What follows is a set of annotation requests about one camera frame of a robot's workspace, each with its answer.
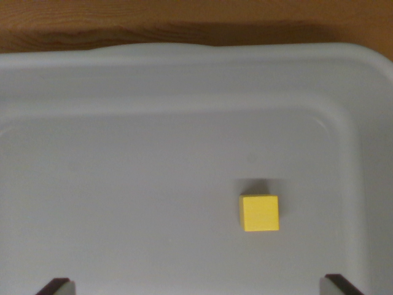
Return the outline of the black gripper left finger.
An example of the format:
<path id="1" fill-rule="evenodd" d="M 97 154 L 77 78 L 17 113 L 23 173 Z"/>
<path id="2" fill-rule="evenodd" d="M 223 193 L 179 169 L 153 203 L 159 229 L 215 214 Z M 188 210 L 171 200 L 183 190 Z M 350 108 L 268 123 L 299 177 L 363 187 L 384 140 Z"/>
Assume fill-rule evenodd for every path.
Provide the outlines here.
<path id="1" fill-rule="evenodd" d="M 54 278 L 48 282 L 36 295 L 75 295 L 76 284 L 69 278 Z"/>

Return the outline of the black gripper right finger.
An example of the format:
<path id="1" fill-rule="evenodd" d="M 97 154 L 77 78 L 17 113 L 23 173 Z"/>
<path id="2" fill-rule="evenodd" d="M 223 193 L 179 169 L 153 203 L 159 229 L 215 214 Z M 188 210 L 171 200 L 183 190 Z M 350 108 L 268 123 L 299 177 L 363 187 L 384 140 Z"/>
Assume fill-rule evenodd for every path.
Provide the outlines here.
<path id="1" fill-rule="evenodd" d="M 364 295 L 341 274 L 327 274 L 319 280 L 320 295 Z"/>

